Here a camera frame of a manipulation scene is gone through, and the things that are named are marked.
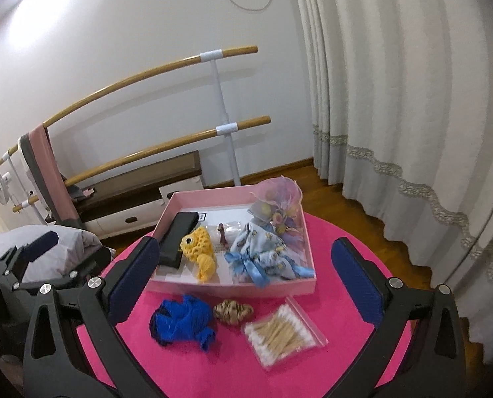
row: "white barre bracket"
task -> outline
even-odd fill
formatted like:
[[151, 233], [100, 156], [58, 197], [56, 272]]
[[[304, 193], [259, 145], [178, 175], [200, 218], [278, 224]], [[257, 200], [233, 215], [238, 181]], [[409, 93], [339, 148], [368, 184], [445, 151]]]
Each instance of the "white barre bracket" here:
[[216, 49], [215, 51], [208, 51], [200, 54], [200, 60], [202, 62], [207, 62], [211, 60], [220, 60], [222, 57], [223, 57], [222, 49]]
[[230, 124], [223, 124], [222, 126], [215, 127], [218, 136], [229, 135], [238, 131], [238, 123], [231, 122]]

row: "pink round table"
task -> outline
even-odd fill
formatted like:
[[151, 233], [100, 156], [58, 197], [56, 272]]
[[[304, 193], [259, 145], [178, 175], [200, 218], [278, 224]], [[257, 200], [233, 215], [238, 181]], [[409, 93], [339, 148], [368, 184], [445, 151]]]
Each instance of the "pink round table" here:
[[[388, 269], [367, 246], [335, 225], [306, 214], [311, 251], [315, 258], [317, 286], [312, 295], [296, 296], [296, 301], [323, 332], [329, 343], [275, 365], [265, 371], [254, 356], [239, 328], [215, 323], [216, 342], [210, 351], [200, 351], [195, 342], [177, 342], [161, 347], [150, 337], [151, 314], [164, 299], [179, 296], [144, 291], [129, 319], [118, 324], [117, 331], [149, 376], [170, 398], [311, 397], [317, 398], [336, 383], [366, 342], [373, 326], [362, 321], [344, 284], [331, 264], [331, 245], [346, 236], [367, 259], [376, 263], [385, 276]], [[116, 260], [126, 258], [136, 241]], [[115, 261], [105, 269], [105, 275]], [[219, 302], [204, 298], [210, 305]], [[241, 300], [253, 305], [255, 318], [274, 311], [282, 299]], [[84, 327], [78, 335], [98, 380], [113, 386]], [[410, 325], [404, 334], [378, 385], [391, 380], [410, 341]]]

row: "white pole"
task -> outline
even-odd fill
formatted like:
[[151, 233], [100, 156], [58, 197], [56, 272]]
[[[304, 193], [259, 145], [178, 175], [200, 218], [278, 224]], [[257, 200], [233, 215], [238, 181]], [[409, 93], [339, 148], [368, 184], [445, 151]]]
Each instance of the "white pole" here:
[[[217, 100], [217, 106], [221, 109], [221, 123], [229, 124], [230, 117], [226, 112], [224, 106], [223, 90], [221, 89], [221, 81], [219, 80], [219, 71], [217, 70], [217, 62], [215, 59], [210, 60], [211, 74], [214, 80], [214, 92], [215, 99]], [[230, 169], [232, 170], [232, 177], [234, 179], [234, 186], [239, 187], [241, 185], [241, 179], [239, 178], [238, 162], [235, 158], [234, 141], [230, 133], [224, 135], [224, 142], [226, 144], [226, 151], [228, 153], [228, 160], [230, 162]]]

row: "blue gripper pad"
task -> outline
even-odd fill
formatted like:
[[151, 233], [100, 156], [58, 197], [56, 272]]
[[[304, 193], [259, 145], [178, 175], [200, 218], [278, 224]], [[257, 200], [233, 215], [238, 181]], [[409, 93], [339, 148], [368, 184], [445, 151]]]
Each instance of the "blue gripper pad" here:
[[132, 308], [158, 265], [159, 257], [158, 241], [144, 236], [132, 253], [109, 271], [105, 277], [103, 303], [106, 303], [108, 320], [112, 325], [129, 318]]
[[30, 244], [26, 245], [22, 249], [22, 256], [27, 262], [34, 262], [41, 255], [51, 250], [55, 245], [59, 243], [59, 236], [50, 230], [42, 236], [35, 239]]
[[[383, 295], [365, 270], [371, 262], [364, 260], [345, 237], [341, 237], [333, 243], [331, 262], [344, 286], [346, 286], [362, 319], [377, 327], [383, 319], [385, 310]], [[375, 272], [381, 274], [375, 265], [372, 267], [376, 268], [377, 271]]]

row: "small figurine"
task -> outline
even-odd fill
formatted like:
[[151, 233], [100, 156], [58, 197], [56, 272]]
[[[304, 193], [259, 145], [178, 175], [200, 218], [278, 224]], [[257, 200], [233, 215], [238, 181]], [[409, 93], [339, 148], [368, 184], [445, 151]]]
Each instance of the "small figurine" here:
[[228, 241], [226, 240], [226, 236], [224, 235], [224, 224], [219, 223], [219, 226], [217, 226], [217, 230], [221, 235], [221, 240], [220, 240], [221, 245], [224, 247], [226, 251], [230, 250], [230, 246], [228, 245]]
[[197, 279], [208, 281], [217, 269], [215, 253], [211, 246], [210, 235], [205, 227], [198, 227], [182, 238], [182, 252], [190, 260], [199, 265]]
[[227, 325], [237, 326], [240, 322], [254, 313], [254, 309], [247, 303], [239, 303], [225, 299], [214, 307], [214, 316]]

